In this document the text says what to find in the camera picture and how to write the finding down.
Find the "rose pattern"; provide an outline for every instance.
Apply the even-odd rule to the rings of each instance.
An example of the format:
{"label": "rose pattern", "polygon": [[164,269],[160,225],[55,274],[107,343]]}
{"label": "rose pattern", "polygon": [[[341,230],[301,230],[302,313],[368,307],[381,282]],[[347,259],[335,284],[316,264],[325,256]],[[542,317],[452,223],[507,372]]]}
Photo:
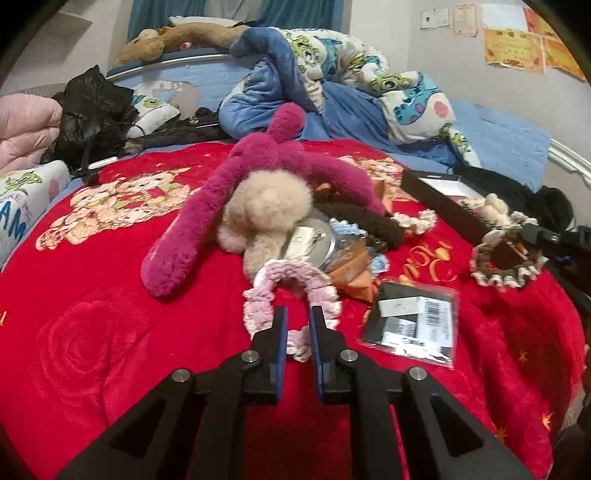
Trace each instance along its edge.
{"label": "rose pattern", "polygon": [[39,395],[57,397],[70,421],[104,426],[105,381],[150,328],[133,298],[121,291],[82,300],[37,334],[31,378]]}

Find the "pink stuffed bunny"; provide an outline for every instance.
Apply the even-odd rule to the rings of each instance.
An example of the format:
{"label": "pink stuffed bunny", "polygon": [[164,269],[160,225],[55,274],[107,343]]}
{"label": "pink stuffed bunny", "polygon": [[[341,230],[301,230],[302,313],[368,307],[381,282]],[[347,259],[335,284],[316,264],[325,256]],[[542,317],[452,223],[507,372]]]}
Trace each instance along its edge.
{"label": "pink stuffed bunny", "polygon": [[141,278],[152,295],[170,293],[187,277],[216,214],[252,171],[287,170],[307,180],[312,188],[330,183],[343,201],[383,215],[384,207],[363,170],[329,155],[308,153],[300,142],[291,140],[305,121],[306,114],[296,104],[281,105],[267,132],[240,140],[228,159],[189,197],[142,263]]}

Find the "red blanket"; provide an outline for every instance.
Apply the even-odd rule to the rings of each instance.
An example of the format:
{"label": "red blanket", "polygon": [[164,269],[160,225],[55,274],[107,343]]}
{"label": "red blanket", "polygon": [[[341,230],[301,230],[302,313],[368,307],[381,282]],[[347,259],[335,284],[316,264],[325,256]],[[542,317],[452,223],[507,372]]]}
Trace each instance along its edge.
{"label": "red blanket", "polygon": [[[388,177],[395,210],[421,209],[398,190],[401,167],[380,152],[353,141],[306,148],[350,155]],[[242,323],[249,284],[239,256],[204,249],[188,282],[165,300],[139,279],[174,211],[230,149],[195,145],[107,167],[102,186],[57,205],[0,275],[0,421],[40,480],[175,368],[212,369],[249,346]],[[518,291],[478,287],[469,276],[471,249],[438,220],[388,254],[388,276],[460,292],[455,370],[358,345],[368,310],[359,301],[343,302],[339,330],[382,366],[426,367],[542,478],[582,373],[580,320],[549,273]],[[289,308],[290,328],[305,324],[301,300],[280,290],[275,304]],[[246,479],[350,477],[347,408],[319,403],[311,363],[288,362],[281,404],[250,408],[245,435]]]}

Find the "brown teddy bear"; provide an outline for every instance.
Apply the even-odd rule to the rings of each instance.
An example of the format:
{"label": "brown teddy bear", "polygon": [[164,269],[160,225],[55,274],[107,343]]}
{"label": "brown teddy bear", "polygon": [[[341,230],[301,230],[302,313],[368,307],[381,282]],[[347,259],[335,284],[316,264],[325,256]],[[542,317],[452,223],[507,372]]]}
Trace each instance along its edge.
{"label": "brown teddy bear", "polygon": [[123,48],[113,66],[132,60],[158,60],[164,53],[178,51],[180,45],[186,42],[229,48],[247,28],[247,25],[224,27],[216,23],[194,22],[158,30],[147,29]]}

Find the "clear plastic bag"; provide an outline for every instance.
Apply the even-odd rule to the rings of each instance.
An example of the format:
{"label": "clear plastic bag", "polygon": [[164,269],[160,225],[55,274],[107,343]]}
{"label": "clear plastic bag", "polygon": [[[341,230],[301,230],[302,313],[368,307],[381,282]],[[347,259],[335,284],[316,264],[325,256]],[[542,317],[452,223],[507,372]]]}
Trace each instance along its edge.
{"label": "clear plastic bag", "polygon": [[456,290],[384,281],[359,340],[393,355],[453,368],[458,308]]}

